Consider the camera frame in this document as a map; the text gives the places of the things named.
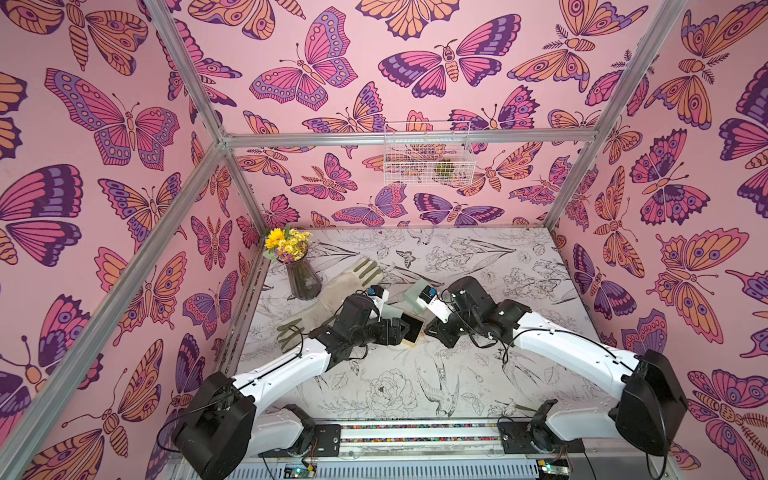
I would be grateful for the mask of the beige garden glove far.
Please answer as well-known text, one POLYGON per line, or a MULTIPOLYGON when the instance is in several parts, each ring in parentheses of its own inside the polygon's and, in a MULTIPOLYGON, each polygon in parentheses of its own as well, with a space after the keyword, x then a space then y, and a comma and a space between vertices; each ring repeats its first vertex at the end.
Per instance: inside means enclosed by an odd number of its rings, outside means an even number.
POLYGON ((377 285, 384 276, 381 265, 369 257, 362 257, 334 277, 321 290, 318 302, 322 306, 321 322, 332 318, 343 301, 351 294, 377 285))

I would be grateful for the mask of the glass vase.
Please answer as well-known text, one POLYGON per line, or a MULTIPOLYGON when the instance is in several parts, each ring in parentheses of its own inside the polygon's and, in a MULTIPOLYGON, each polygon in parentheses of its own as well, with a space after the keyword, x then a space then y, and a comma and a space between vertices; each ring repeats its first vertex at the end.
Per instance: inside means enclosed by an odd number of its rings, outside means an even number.
POLYGON ((307 258, 288 263, 286 269, 291 293, 295 299, 308 301, 320 294, 321 279, 307 258))

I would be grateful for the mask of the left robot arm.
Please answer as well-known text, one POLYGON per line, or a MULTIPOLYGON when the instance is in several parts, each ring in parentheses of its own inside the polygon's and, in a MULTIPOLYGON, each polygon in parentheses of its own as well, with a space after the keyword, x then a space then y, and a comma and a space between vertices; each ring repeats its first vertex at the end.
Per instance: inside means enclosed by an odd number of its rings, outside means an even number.
POLYGON ((399 345, 410 326, 384 316, 387 297, 378 286, 355 292, 279 358, 233 377, 208 376, 173 430, 176 450, 202 479, 227 478, 247 456, 281 451, 305 457, 316 443, 315 420, 294 404, 271 406, 349 360, 357 347, 399 345))

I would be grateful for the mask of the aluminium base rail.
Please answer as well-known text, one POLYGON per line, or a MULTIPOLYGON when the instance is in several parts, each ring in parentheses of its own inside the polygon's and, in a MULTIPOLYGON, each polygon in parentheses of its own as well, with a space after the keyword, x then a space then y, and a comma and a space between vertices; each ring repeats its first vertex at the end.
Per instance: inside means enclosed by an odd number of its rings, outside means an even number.
POLYGON ((388 449, 410 454, 422 450, 426 455, 486 449, 502 455, 533 456, 582 453, 589 447, 603 446, 631 455, 644 453, 617 433, 564 440, 538 418, 329 422, 290 409, 256 419, 229 419, 223 414, 179 419, 158 434, 158 443, 175 448, 189 463, 204 470, 235 467, 257 456, 342 457, 365 448, 378 455, 388 449))

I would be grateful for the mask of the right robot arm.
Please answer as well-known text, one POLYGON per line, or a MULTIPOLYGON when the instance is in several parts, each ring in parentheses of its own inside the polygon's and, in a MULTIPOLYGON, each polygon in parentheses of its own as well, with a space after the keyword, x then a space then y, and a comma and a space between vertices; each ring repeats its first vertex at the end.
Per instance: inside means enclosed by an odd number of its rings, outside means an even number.
POLYGON ((496 302, 470 276, 443 291, 419 286, 416 303, 435 317, 426 335, 446 348, 464 335, 484 337, 507 351, 520 349, 546 357, 611 397, 608 404, 586 406, 545 401, 526 428, 536 450, 552 452, 576 440, 620 438, 649 456, 669 453, 688 404, 662 353, 609 347, 558 326, 518 301, 496 302))

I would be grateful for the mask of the beige garden glove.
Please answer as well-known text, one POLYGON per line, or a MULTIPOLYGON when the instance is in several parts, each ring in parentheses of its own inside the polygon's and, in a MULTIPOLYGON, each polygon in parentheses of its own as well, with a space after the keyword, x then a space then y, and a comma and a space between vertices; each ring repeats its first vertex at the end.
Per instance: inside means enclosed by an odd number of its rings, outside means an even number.
POLYGON ((343 301, 351 294, 377 285, 384 276, 381 265, 369 257, 362 257, 334 277, 321 290, 318 302, 322 306, 321 322, 332 318, 343 301))
POLYGON ((329 319, 327 313, 305 310, 283 321, 276 327, 276 342, 282 353, 287 353, 301 343, 306 334, 329 319))

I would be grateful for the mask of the yellow flower bouquet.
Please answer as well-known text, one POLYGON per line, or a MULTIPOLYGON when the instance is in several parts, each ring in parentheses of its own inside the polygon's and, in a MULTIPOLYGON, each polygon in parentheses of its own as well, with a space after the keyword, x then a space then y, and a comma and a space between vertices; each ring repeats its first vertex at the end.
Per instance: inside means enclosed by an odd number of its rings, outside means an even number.
POLYGON ((282 264, 302 260, 308 253, 312 233, 288 226, 275 228, 265 239, 263 256, 282 264))

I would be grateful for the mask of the beige garden glove near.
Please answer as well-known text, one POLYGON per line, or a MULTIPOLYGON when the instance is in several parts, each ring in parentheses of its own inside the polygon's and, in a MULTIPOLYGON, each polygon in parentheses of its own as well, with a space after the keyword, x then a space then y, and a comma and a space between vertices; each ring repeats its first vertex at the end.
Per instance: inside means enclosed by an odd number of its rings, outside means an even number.
POLYGON ((282 353, 287 353, 301 343, 306 334, 329 319, 327 313, 305 310, 283 321, 276 327, 276 342, 282 353))

